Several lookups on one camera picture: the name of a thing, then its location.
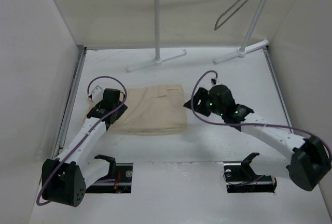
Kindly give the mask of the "beige trousers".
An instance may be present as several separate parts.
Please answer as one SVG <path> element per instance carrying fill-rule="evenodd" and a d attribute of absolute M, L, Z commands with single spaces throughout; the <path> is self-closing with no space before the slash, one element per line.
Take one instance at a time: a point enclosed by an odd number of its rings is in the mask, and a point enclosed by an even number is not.
<path fill-rule="evenodd" d="M 184 89 L 180 84 L 128 89 L 128 109 L 111 125 L 122 135 L 171 135 L 187 129 Z"/>

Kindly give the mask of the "grey wire hanger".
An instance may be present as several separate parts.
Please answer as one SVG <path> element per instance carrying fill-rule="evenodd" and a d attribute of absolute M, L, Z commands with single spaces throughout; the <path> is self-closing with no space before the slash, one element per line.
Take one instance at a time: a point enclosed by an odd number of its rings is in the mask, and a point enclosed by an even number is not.
<path fill-rule="evenodd" d="M 249 0 L 236 0 L 228 7 L 216 20 L 214 31 L 219 30 L 227 21 L 229 21 Z"/>

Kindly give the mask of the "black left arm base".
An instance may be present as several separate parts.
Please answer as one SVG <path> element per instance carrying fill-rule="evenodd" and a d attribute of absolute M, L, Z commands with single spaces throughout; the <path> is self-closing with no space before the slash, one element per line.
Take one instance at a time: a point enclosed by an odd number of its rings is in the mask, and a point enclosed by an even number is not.
<path fill-rule="evenodd" d="M 133 164 L 117 163 L 115 158 L 97 155 L 84 167 L 86 193 L 131 193 Z"/>

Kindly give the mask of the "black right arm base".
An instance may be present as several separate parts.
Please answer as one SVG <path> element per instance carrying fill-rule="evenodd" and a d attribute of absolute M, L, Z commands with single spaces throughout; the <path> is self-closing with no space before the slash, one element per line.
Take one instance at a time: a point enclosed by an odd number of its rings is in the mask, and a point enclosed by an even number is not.
<path fill-rule="evenodd" d="M 228 193 L 274 193 L 276 178 L 270 175 L 258 175 L 251 168 L 252 161 L 260 153 L 253 152 L 242 161 L 223 162 L 223 179 Z"/>

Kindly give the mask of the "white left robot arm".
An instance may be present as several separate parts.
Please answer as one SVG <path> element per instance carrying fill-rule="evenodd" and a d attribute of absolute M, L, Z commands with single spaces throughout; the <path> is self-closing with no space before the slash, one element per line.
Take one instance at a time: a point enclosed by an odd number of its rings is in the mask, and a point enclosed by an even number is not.
<path fill-rule="evenodd" d="M 118 179 L 115 158 L 89 156 L 99 139 L 127 110 L 126 96 L 118 89 L 104 89 L 99 96 L 100 101 L 87 113 L 73 141 L 55 159 L 43 163 L 38 206 L 55 202 L 77 207 L 94 183 Z"/>

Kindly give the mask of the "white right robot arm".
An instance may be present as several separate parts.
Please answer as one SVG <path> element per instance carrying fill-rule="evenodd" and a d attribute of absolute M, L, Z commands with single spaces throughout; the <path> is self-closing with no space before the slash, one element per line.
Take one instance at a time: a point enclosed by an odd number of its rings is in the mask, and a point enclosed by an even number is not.
<path fill-rule="evenodd" d="M 284 157 L 281 163 L 266 163 L 253 152 L 242 161 L 226 162 L 224 178 L 233 187 L 247 187 L 265 176 L 279 176 L 311 191 L 331 170 L 331 150 L 320 138 L 312 134 L 305 138 L 290 132 L 288 126 L 270 124 L 251 108 L 237 104 L 225 85 L 199 88 L 184 107 L 196 117 L 218 115 L 224 125 L 262 141 Z"/>

